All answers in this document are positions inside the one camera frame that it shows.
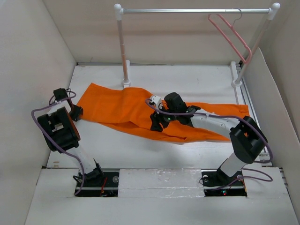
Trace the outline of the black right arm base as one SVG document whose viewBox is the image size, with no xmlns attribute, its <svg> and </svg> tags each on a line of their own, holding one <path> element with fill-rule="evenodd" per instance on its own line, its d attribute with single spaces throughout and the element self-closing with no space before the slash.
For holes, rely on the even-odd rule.
<svg viewBox="0 0 300 225">
<path fill-rule="evenodd" d="M 227 177 L 223 172 L 217 170 L 201 170 L 199 183 L 203 185 L 205 197 L 227 197 L 227 196 L 247 196 L 244 183 L 238 180 L 242 175 L 237 171 L 232 177 Z"/>
</svg>

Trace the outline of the orange trousers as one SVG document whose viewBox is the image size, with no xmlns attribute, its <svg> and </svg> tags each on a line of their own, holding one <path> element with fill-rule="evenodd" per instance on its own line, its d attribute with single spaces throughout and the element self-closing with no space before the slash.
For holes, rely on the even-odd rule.
<svg viewBox="0 0 300 225">
<path fill-rule="evenodd" d="M 112 129 L 156 141 L 189 143 L 228 141 L 228 138 L 201 128 L 171 122 L 162 132 L 151 131 L 150 115 L 154 112 L 145 100 L 152 93 L 142 88 L 112 90 L 91 83 L 77 105 L 83 108 L 82 119 Z"/>
</svg>

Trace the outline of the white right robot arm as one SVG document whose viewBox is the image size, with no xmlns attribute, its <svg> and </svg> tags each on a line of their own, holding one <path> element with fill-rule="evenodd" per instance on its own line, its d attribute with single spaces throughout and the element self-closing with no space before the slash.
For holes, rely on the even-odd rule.
<svg viewBox="0 0 300 225">
<path fill-rule="evenodd" d="M 235 180 L 246 165 L 255 162 L 268 141 L 256 122 L 249 116 L 221 116 L 208 112 L 199 106 L 188 106 L 176 92 L 164 100 L 151 96 L 146 104 L 154 109 L 150 115 L 152 131 L 162 132 L 172 121 L 194 129 L 204 129 L 228 138 L 233 153 L 212 175 L 204 175 L 204 186 L 226 185 Z"/>
</svg>

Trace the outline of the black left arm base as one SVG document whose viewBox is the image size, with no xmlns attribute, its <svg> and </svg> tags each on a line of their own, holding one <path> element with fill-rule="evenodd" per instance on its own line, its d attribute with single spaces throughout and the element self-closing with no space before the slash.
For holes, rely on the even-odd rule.
<svg viewBox="0 0 300 225">
<path fill-rule="evenodd" d="M 73 176 L 76 181 L 75 194 L 76 197 L 117 197 L 119 190 L 119 171 L 104 171 L 104 178 L 100 181 L 85 181 L 81 186 L 79 176 Z"/>
</svg>

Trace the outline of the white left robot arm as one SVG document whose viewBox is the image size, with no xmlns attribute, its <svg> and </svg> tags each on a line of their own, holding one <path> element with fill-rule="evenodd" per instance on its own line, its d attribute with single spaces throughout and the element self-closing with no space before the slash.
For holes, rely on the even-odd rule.
<svg viewBox="0 0 300 225">
<path fill-rule="evenodd" d="M 105 175 L 99 163 L 88 159 L 79 145 L 81 138 L 75 122 L 83 116 L 83 108 L 72 103 L 69 93 L 71 90 L 64 88 L 54 90 L 49 112 L 39 116 L 37 123 L 46 132 L 44 138 L 51 151 L 76 156 L 75 163 L 84 167 L 84 171 L 74 179 L 78 183 L 83 180 L 99 186 L 104 182 Z"/>
</svg>

